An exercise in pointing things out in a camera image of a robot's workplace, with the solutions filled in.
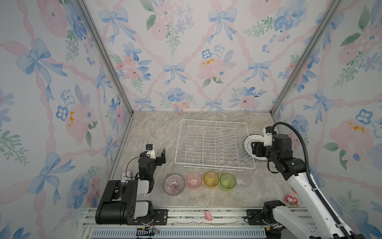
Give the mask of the striped ceramic bowl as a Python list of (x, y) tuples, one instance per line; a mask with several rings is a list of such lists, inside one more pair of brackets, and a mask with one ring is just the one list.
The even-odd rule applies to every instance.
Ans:
[(177, 196), (184, 191), (185, 180), (178, 174), (173, 174), (167, 177), (164, 182), (164, 189), (170, 196)]

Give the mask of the clear glass cup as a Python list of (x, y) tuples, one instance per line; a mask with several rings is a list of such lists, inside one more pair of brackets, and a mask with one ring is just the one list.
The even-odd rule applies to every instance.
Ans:
[(236, 182), (241, 187), (249, 187), (251, 185), (252, 179), (246, 173), (240, 173), (235, 176)]

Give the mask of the pink plastic cup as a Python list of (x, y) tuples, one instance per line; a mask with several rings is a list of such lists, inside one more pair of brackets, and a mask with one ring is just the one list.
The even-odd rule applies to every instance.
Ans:
[(201, 186), (203, 179), (202, 176), (197, 172), (192, 172), (187, 176), (187, 185), (191, 188), (198, 188)]

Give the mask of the green plastic cup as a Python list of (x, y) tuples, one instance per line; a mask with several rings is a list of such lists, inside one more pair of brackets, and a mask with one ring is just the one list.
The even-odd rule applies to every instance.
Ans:
[(236, 185), (235, 177), (230, 173), (224, 173), (220, 176), (220, 184), (223, 189), (230, 190), (233, 189)]

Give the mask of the yellow plastic cup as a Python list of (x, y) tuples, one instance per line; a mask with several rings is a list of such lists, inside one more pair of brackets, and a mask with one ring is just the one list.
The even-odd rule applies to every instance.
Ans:
[(204, 174), (204, 182), (208, 187), (215, 187), (219, 184), (219, 175), (214, 171), (208, 171)]

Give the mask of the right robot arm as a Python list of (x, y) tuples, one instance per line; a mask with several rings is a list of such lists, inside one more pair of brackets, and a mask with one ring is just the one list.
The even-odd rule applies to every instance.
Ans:
[(297, 191), (315, 226), (296, 216), (280, 200), (264, 203), (263, 220), (279, 223), (299, 239), (362, 239), (339, 217), (323, 196), (309, 172), (308, 161), (293, 157), (291, 139), (286, 134), (264, 135), (264, 141), (251, 143), (256, 157), (272, 162), (283, 178)]

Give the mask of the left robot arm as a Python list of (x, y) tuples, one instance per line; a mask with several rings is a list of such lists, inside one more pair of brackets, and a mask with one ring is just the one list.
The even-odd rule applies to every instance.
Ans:
[(138, 201), (137, 196), (152, 192), (154, 174), (166, 163), (166, 150), (159, 157), (147, 149), (138, 157), (138, 176), (126, 181), (110, 180), (95, 213), (98, 225), (154, 225), (157, 216), (151, 201)]

